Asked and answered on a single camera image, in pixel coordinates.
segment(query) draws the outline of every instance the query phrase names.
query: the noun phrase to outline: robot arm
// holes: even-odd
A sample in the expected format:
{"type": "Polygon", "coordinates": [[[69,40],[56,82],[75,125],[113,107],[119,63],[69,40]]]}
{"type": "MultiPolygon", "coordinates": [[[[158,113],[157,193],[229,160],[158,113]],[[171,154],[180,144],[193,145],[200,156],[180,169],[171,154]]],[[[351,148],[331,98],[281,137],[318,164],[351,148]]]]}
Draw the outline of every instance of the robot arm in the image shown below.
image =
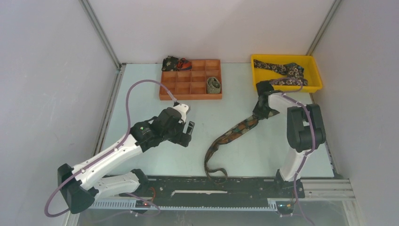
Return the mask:
{"type": "Polygon", "coordinates": [[[59,167],[59,185],[71,175],[81,171],[61,189],[71,213],[84,211],[97,199],[120,193],[132,193],[140,189],[140,186],[148,181],[140,169],[134,169],[120,176],[105,178],[104,176],[121,163],[151,147],[158,146],[163,141],[168,140],[187,147],[194,128],[194,123],[191,121],[187,132],[183,133],[189,110],[188,105],[176,102],[173,108],[162,110],[158,117],[136,123],[124,141],[122,137],[101,153],[73,167],[68,164],[59,167]]]}
{"type": "MultiPolygon", "coordinates": [[[[285,93],[275,92],[268,96],[268,104],[271,109],[277,110],[287,117],[287,140],[290,149],[280,168],[279,173],[284,181],[293,181],[295,173],[302,164],[303,157],[311,150],[312,136],[308,118],[300,102],[286,96],[285,93]]],[[[315,134],[315,149],[326,141],[323,119],[320,107],[316,104],[304,105],[310,113],[315,134]]]]}
{"type": "Polygon", "coordinates": [[[282,113],[287,117],[287,140],[290,149],[284,165],[277,172],[276,178],[284,182],[292,182],[298,169],[302,168],[304,156],[309,156],[311,154],[309,151],[312,149],[311,128],[303,107],[310,115],[315,137],[315,149],[326,141],[320,107],[316,104],[303,105],[280,90],[274,90],[269,81],[257,83],[256,89],[259,98],[253,110],[255,116],[263,119],[282,113]]]}

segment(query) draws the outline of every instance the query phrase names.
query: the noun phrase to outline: cable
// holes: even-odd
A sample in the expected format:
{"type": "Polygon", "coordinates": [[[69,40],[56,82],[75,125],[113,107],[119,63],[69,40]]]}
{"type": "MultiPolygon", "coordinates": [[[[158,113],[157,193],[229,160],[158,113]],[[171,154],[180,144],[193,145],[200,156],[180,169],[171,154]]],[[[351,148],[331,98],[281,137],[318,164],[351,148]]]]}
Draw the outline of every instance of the cable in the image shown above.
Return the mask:
{"type": "MultiPolygon", "coordinates": [[[[171,98],[174,102],[177,101],[177,99],[173,96],[173,94],[170,92],[170,90],[169,90],[165,85],[163,85],[162,83],[160,83],[160,82],[158,82],[158,81],[150,80],[150,79],[144,79],[144,80],[138,81],[138,82],[136,82],[135,84],[133,84],[133,85],[129,88],[128,93],[126,94],[126,115],[127,115],[127,117],[128,117],[128,129],[127,129],[127,132],[126,132],[125,136],[124,136],[123,139],[121,140],[121,142],[118,143],[118,144],[115,146],[115,148],[117,148],[117,149],[126,141],[126,139],[128,138],[128,136],[129,136],[129,134],[130,134],[130,127],[131,127],[131,123],[130,123],[130,113],[129,113],[129,96],[130,96],[130,92],[132,91],[132,89],[133,89],[135,86],[137,86],[138,84],[143,83],[143,82],[153,82],[153,83],[156,83],[156,84],[160,85],[161,87],[163,87],[163,88],[166,90],[166,92],[169,94],[170,98],[171,98]]],[[[57,187],[57,189],[56,189],[56,190],[50,195],[50,197],[48,198],[48,200],[47,200],[47,202],[46,202],[46,205],[44,206],[44,214],[45,214],[47,217],[49,217],[49,218],[55,218],[55,217],[58,217],[58,216],[60,216],[60,215],[63,215],[64,213],[68,212],[69,209],[66,209],[66,210],[61,211],[61,212],[56,213],[56,214],[51,214],[51,213],[48,212],[48,208],[49,208],[50,203],[51,203],[51,201],[53,200],[54,196],[55,196],[55,195],[61,190],[61,188],[62,188],[64,185],[66,185],[70,180],[72,180],[73,178],[75,178],[75,177],[76,177],[77,175],[79,175],[80,173],[85,172],[85,170],[87,170],[88,168],[90,168],[92,165],[96,164],[97,162],[101,161],[102,159],[104,159],[105,157],[107,157],[108,155],[110,155],[111,153],[113,153],[115,148],[109,150],[107,153],[105,153],[105,154],[102,155],[101,157],[95,159],[94,161],[92,161],[91,163],[89,163],[88,165],[86,165],[85,167],[81,168],[81,169],[78,170],[76,173],[74,173],[72,176],[68,177],[64,182],[62,182],[62,183],[57,187]]]]}
{"type": "Polygon", "coordinates": [[[298,82],[301,84],[301,87],[300,87],[298,90],[283,92],[283,97],[284,97],[285,99],[287,99],[287,100],[289,100],[289,101],[295,103],[295,104],[298,104],[299,106],[301,106],[301,107],[303,108],[303,110],[305,111],[306,117],[307,117],[307,119],[308,119],[308,122],[309,122],[309,127],[310,127],[311,137],[312,137],[312,146],[311,146],[311,150],[308,151],[308,152],[305,152],[305,155],[304,155],[303,158],[302,158],[302,162],[301,162],[301,164],[299,165],[298,170],[295,172],[295,175],[294,175],[294,195],[295,195],[295,199],[296,199],[296,202],[297,202],[297,204],[298,204],[299,210],[301,211],[302,217],[303,217],[309,224],[315,226],[314,222],[313,222],[310,218],[308,218],[308,217],[305,215],[304,211],[302,210],[301,204],[299,203],[298,192],[296,191],[296,179],[297,179],[297,177],[298,177],[299,172],[302,170],[303,166],[305,165],[305,162],[306,162],[306,159],[307,159],[308,155],[311,154],[311,153],[313,153],[314,150],[316,149],[316,137],[315,137],[315,134],[314,134],[313,123],[312,123],[312,121],[311,121],[311,115],[310,115],[310,112],[308,111],[308,109],[306,109],[305,105],[303,105],[302,103],[300,103],[300,102],[298,102],[298,101],[296,101],[296,100],[294,100],[294,99],[288,97],[287,95],[285,95],[286,93],[293,93],[293,92],[298,92],[298,91],[302,90],[302,88],[303,88],[302,81],[300,81],[300,80],[298,80],[298,79],[295,79],[295,78],[279,78],[279,79],[273,80],[273,81],[271,82],[271,85],[273,85],[273,83],[275,83],[275,82],[277,82],[277,81],[279,81],[279,80],[286,80],[286,79],[292,79],[292,80],[298,81],[298,82]]]}

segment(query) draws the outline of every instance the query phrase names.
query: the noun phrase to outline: folded fabric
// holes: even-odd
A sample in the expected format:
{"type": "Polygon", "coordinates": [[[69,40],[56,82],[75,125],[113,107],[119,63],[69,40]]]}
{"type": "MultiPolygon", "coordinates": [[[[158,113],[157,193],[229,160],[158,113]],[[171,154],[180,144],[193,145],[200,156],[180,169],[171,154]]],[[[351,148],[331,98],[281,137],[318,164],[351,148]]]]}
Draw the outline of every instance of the folded fabric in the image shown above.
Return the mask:
{"type": "MultiPolygon", "coordinates": [[[[254,60],[254,68],[271,70],[281,75],[286,75],[289,78],[295,78],[301,81],[304,86],[308,85],[308,81],[303,77],[304,68],[296,63],[277,65],[254,60]]],[[[274,83],[274,85],[300,86],[301,84],[298,81],[287,79],[278,80],[274,83]]]]}
{"type": "Polygon", "coordinates": [[[207,79],[207,93],[217,94],[220,93],[221,84],[216,77],[210,77],[207,79]]]}
{"type": "Polygon", "coordinates": [[[179,63],[179,58],[174,56],[168,56],[163,59],[162,71],[163,72],[175,72],[177,71],[177,64],[179,63]]]}

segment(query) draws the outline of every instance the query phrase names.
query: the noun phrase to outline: white table surface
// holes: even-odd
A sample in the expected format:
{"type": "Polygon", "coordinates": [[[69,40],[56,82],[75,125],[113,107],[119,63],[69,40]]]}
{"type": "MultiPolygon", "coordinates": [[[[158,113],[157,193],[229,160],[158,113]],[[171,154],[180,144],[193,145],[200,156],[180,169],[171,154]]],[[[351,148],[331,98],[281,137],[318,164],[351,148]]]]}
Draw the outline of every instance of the white table surface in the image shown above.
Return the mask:
{"type": "MultiPolygon", "coordinates": [[[[106,133],[103,149],[116,142],[127,130],[125,98],[129,87],[142,79],[160,81],[161,64],[128,64],[123,74],[115,107],[106,133]]],[[[205,176],[204,157],[211,143],[231,127],[252,114],[257,93],[252,86],[251,66],[247,63],[222,64],[221,100],[181,101],[191,106],[187,121],[195,122],[192,140],[187,148],[168,141],[117,167],[112,174],[141,169],[146,175],[205,176]]],[[[130,96],[132,126],[158,114],[172,101],[160,101],[159,86],[142,83],[130,96]]],[[[289,94],[302,103],[311,103],[307,93],[289,94]]],[[[259,124],[230,144],[221,145],[208,165],[224,167],[229,176],[273,177],[288,152],[287,121],[278,114],[259,124]]],[[[310,156],[302,177],[333,177],[325,145],[310,156]]]]}

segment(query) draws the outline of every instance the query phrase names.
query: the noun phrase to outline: yellow plastic bin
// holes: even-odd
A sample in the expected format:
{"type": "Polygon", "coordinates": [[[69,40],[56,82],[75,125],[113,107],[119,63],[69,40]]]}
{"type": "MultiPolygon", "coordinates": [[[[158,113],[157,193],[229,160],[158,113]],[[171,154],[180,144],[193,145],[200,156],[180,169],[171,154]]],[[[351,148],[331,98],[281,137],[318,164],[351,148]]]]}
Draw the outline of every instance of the yellow plastic bin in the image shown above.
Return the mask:
{"type": "MultiPolygon", "coordinates": [[[[271,70],[254,68],[254,59],[260,60],[265,63],[272,63],[278,65],[285,65],[289,63],[297,63],[304,68],[303,75],[308,80],[308,86],[304,86],[301,92],[314,93],[323,88],[319,71],[317,70],[316,62],[312,56],[299,56],[299,55],[251,55],[252,64],[252,79],[254,89],[256,84],[260,81],[286,78],[285,75],[278,74],[271,70]]],[[[300,86],[273,86],[275,90],[290,91],[299,89],[300,86]]]]}

